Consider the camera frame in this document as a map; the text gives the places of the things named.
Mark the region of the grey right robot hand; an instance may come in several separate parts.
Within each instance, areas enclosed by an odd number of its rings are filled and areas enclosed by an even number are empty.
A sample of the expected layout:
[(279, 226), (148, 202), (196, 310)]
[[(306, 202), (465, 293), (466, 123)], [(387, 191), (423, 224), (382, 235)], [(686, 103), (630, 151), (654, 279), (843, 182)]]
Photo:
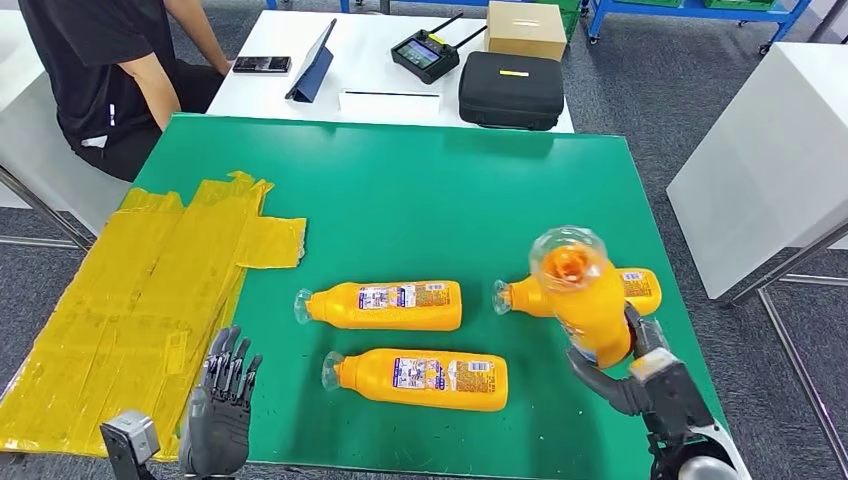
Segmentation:
[[(626, 356), (633, 354), (634, 359), (640, 359), (656, 348), (669, 348), (660, 324), (656, 320), (644, 319), (629, 302), (625, 303), (624, 317), (630, 333), (630, 349), (626, 351)], [(609, 377), (574, 346), (566, 351), (566, 358), (576, 377), (616, 411), (628, 416), (639, 416), (654, 410), (653, 401), (645, 387), (635, 377)]]

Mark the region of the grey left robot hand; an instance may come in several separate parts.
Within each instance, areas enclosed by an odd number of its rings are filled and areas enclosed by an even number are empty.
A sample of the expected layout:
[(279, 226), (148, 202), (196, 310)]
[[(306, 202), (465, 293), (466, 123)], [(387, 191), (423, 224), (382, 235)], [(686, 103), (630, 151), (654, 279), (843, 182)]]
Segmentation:
[(190, 392), (178, 450), (187, 479), (232, 479), (246, 464), (252, 395), (262, 356), (247, 359), (251, 340), (221, 329)]

